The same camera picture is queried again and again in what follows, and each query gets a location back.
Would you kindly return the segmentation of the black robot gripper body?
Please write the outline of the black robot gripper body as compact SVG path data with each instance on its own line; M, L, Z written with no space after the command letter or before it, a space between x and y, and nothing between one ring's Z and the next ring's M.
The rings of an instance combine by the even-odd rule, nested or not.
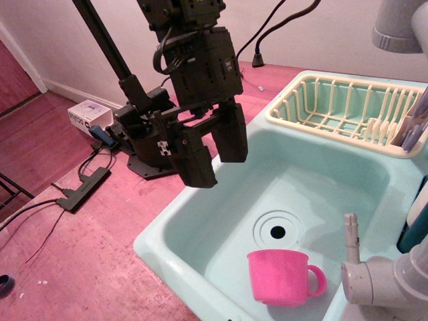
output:
M179 107L202 117L214 105L227 103L243 92L239 64L225 27L172 36L159 43L153 67L171 77Z

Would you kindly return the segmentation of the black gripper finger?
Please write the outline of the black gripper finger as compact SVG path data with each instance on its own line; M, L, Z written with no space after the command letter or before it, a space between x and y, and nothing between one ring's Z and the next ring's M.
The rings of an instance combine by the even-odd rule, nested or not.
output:
M247 158L247 133L241 104L220 103L213 112L219 123L212 131L217 151L223 163L244 163Z
M159 131L157 146L160 154L168 158L181 180L188 187L211 188L217 184L212 158L203 144L201 133L173 118L165 118L157 111L152 122Z

